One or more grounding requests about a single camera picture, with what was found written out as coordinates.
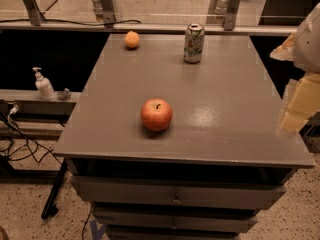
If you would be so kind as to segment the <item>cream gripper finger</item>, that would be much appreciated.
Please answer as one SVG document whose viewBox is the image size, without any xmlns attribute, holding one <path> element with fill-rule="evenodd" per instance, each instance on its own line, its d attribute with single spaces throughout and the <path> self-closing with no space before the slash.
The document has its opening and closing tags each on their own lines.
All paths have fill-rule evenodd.
<svg viewBox="0 0 320 240">
<path fill-rule="evenodd" d="M 306 73 L 290 79 L 279 112 L 276 134 L 294 136 L 320 111 L 320 74 Z"/>
</svg>

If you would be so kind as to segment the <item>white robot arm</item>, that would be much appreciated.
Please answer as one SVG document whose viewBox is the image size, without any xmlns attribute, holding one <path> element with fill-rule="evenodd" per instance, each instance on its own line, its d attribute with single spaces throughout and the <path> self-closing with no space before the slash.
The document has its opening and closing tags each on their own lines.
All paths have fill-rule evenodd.
<svg viewBox="0 0 320 240">
<path fill-rule="evenodd" d="M 277 131 L 293 135 L 320 111 L 320 3 L 270 57 L 292 61 L 305 72 L 286 85 L 279 114 Z"/>
</svg>

